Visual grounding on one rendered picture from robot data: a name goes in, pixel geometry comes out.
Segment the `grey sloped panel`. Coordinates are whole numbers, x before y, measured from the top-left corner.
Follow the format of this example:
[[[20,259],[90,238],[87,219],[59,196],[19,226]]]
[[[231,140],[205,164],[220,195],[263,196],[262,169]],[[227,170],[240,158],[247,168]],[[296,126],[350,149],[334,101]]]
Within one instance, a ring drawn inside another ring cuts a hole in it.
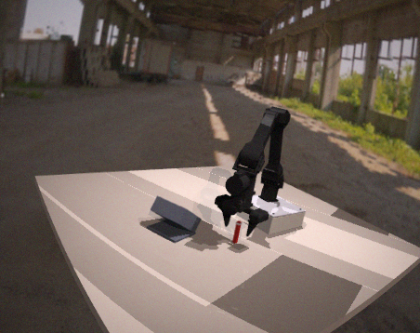
[[[148,225],[147,229],[176,243],[195,234],[201,218],[183,206],[179,206],[161,196],[156,196],[151,211],[165,219]]]

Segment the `red peg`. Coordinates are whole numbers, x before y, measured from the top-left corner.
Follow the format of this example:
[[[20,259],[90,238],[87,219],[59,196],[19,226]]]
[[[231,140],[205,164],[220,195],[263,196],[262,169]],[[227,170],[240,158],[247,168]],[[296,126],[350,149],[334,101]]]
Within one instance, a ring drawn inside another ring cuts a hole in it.
[[[236,221],[235,222],[235,230],[234,230],[234,235],[233,235],[233,239],[232,239],[232,243],[236,244],[238,242],[238,238],[239,238],[239,232],[240,232],[240,228],[241,228],[241,222],[240,221]]]

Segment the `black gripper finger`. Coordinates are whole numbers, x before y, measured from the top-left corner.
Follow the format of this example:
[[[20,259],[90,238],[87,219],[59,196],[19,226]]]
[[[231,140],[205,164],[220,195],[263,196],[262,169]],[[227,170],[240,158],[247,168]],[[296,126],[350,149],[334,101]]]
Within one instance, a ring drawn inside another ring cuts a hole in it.
[[[220,206],[217,206],[217,208],[222,210],[222,207],[220,207]],[[222,213],[223,213],[223,217],[224,217],[225,227],[228,227],[229,224],[230,224],[231,214],[223,212],[223,211],[222,211]]]
[[[249,225],[248,225],[248,229],[247,229],[247,234],[246,236],[249,236],[251,234],[251,232],[254,230],[254,228],[257,226],[258,223],[252,221],[252,220],[248,220]]]

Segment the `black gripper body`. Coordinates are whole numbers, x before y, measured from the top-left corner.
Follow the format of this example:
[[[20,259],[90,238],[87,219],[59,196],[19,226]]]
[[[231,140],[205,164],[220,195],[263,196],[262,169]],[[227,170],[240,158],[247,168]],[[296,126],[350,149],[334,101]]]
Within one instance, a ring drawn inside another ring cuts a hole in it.
[[[269,213],[261,208],[255,209],[253,210],[252,208],[250,208],[250,206],[253,206],[252,202],[252,197],[253,195],[256,195],[256,192],[254,191],[245,191],[243,193],[241,193],[244,195],[245,198],[245,209],[243,210],[244,213],[249,214],[249,219],[256,222],[256,223],[260,223],[262,221],[268,220],[269,219]],[[241,194],[237,195],[241,197]],[[225,201],[228,197],[230,197],[227,194],[223,194],[220,195],[216,198],[215,200],[215,205],[222,207],[222,202]]]

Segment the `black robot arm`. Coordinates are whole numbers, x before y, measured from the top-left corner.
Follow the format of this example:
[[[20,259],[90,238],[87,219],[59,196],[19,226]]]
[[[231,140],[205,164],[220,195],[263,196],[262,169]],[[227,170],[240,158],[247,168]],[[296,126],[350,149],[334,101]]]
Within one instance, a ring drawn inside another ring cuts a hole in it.
[[[264,186],[258,197],[267,202],[279,202],[276,198],[284,181],[280,163],[282,133],[290,118],[291,114],[288,110],[277,107],[266,108],[256,134],[244,145],[234,163],[232,169],[237,172],[234,172],[234,175],[226,181],[226,190],[231,196],[222,202],[223,212],[236,215],[237,212],[241,213],[245,209],[245,198],[241,193],[254,190],[256,175],[265,163],[264,149],[268,141],[270,142],[269,163],[261,174],[260,183]],[[240,163],[242,166],[239,166]],[[237,196],[239,194],[241,197]]]

